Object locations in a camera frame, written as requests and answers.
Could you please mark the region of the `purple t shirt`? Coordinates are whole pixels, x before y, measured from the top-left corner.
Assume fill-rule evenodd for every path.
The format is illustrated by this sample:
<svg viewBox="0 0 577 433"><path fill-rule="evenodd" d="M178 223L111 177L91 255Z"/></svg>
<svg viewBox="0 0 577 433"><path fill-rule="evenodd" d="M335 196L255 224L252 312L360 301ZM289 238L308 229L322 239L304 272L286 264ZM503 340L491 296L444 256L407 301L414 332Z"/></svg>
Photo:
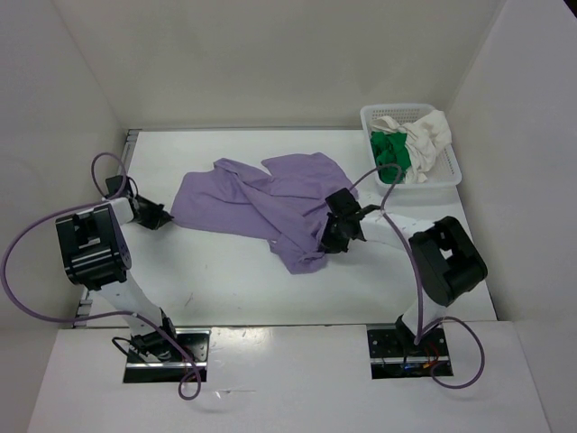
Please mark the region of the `purple t shirt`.
<svg viewBox="0 0 577 433"><path fill-rule="evenodd" d="M352 182L321 152L262 161L260 168L226 158L207 172L189 172L170 213L178 226L263 239L292 274L318 272L328 220L325 202Z"/></svg>

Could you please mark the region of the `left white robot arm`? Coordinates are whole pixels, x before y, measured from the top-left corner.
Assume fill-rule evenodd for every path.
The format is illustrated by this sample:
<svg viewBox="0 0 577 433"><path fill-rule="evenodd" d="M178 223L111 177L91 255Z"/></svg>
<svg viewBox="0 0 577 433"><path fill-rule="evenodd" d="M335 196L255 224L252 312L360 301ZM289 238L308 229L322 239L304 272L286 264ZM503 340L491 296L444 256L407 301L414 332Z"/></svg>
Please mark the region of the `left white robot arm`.
<svg viewBox="0 0 577 433"><path fill-rule="evenodd" d="M69 280L106 299L115 310L125 311L131 346L161 362L180 358L180 339L171 320L131 275L132 256L122 225L134 222L157 230L171 219L162 204L136 196L107 200L55 221Z"/></svg>

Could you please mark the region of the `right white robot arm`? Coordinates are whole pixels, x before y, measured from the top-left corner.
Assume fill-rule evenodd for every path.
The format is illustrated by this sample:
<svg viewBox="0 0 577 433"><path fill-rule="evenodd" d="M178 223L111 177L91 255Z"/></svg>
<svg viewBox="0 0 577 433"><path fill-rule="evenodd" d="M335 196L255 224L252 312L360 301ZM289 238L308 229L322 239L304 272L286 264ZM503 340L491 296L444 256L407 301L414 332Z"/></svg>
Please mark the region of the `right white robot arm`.
<svg viewBox="0 0 577 433"><path fill-rule="evenodd" d="M414 355L426 333L464 293L488 276L488 268L462 224L453 216L437 221L379 211L375 206L345 215L330 213L319 250L345 253L353 240L385 244L408 254L416 275L417 300L399 317L398 349Z"/></svg>

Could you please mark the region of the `green t shirt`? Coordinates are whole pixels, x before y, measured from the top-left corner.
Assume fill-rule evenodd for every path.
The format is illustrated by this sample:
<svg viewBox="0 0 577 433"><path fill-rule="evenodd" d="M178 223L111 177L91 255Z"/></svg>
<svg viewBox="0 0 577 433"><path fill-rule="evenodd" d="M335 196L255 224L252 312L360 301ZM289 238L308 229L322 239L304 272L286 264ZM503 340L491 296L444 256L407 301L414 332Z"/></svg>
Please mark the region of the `green t shirt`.
<svg viewBox="0 0 577 433"><path fill-rule="evenodd" d="M375 164L378 167L387 165L387 168L379 170L379 178L383 183L391 184L394 182L398 175L395 165L402 170L399 180L405 178L408 169L411 167L406 140L407 135L401 132L384 133L376 131L371 133L371 151Z"/></svg>

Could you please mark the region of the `white plastic basket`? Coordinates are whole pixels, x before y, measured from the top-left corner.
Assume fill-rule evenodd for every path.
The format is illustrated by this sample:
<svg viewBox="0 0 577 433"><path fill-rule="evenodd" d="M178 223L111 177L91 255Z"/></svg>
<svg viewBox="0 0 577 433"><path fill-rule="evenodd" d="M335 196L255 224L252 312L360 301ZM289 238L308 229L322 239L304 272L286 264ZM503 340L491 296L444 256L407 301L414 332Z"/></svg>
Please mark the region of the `white plastic basket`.
<svg viewBox="0 0 577 433"><path fill-rule="evenodd" d="M370 144L370 122L382 116L391 116L400 124L413 123L433 110L438 110L429 104L401 103L401 104L377 104L364 106L360 110L362 122L362 136L364 146L367 150L370 165L376 167L375 160L371 152ZM457 186L463 176L450 143L440 157L437 159L434 168L427 173L427 180L419 184L405 184L403 181L397 185L397 189L402 190L425 190L444 189Z"/></svg>

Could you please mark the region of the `white t shirt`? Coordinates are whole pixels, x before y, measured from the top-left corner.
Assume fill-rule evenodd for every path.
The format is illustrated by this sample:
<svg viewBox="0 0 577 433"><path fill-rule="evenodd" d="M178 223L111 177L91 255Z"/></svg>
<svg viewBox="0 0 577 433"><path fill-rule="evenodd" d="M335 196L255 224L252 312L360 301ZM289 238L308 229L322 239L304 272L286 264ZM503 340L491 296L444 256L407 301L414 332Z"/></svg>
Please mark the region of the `white t shirt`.
<svg viewBox="0 0 577 433"><path fill-rule="evenodd" d="M391 116L385 115L370 122L370 132L401 132L407 135L406 147L411 160L405 184L419 184L427 180L444 149L452 142L452 133L445 114L433 110L413 123L400 124Z"/></svg>

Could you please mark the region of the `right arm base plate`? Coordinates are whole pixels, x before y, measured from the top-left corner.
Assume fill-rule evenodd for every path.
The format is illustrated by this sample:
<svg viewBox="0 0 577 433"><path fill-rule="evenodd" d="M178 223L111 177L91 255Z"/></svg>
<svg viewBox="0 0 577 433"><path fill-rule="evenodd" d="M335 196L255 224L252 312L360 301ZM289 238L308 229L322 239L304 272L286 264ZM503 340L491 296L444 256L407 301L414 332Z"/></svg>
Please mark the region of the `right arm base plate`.
<svg viewBox="0 0 577 433"><path fill-rule="evenodd" d="M453 376L442 329L429 333L419 346L404 345L392 324L369 326L366 332L373 380L429 377L432 369L437 376Z"/></svg>

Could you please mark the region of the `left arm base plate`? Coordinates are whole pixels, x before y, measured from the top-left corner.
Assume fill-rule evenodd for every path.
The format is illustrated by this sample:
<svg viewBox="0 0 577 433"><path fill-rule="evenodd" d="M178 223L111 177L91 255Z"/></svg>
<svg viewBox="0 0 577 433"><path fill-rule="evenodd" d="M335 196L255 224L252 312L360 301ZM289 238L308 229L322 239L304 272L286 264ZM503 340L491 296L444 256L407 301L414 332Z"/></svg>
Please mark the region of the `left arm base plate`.
<svg viewBox="0 0 577 433"><path fill-rule="evenodd" d="M193 358L200 371L201 382L206 382L210 331L200 328L181 328L176 331L177 342ZM123 383L178 383L192 367L180 355L173 361L160 361L153 355L139 353L124 337L115 337L125 357Z"/></svg>

